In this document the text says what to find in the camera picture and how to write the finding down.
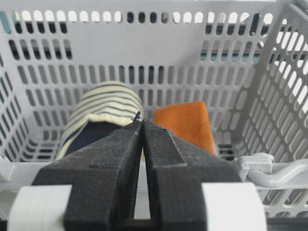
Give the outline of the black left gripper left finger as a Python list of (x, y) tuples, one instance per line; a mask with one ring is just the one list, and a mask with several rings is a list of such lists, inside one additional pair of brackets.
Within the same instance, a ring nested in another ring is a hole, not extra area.
[(141, 159), (142, 122), (135, 120), (43, 167), (33, 185), (71, 185), (67, 231), (109, 231), (133, 219)]

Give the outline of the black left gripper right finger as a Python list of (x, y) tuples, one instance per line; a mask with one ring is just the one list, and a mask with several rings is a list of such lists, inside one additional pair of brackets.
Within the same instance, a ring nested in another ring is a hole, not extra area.
[(162, 231), (205, 231), (201, 184), (241, 182), (235, 167), (147, 120), (142, 144), (151, 219)]

